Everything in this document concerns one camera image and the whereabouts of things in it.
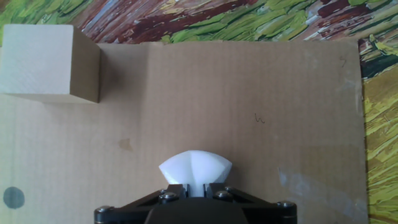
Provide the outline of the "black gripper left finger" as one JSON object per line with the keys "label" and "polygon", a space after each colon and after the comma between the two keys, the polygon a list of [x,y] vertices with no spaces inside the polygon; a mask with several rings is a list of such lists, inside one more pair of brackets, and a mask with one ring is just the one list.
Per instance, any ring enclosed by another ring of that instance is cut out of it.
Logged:
{"label": "black gripper left finger", "polygon": [[95,210],[95,224],[145,223],[155,207],[188,197],[188,184],[170,184],[122,207],[103,205]]}

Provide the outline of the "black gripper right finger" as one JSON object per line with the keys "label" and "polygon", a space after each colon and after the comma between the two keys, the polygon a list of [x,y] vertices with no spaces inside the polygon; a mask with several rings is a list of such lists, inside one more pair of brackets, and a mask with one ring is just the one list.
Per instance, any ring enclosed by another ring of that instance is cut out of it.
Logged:
{"label": "black gripper right finger", "polygon": [[267,202],[221,183],[204,184],[203,190],[206,198],[232,203],[240,208],[248,223],[297,224],[297,205],[293,202]]}

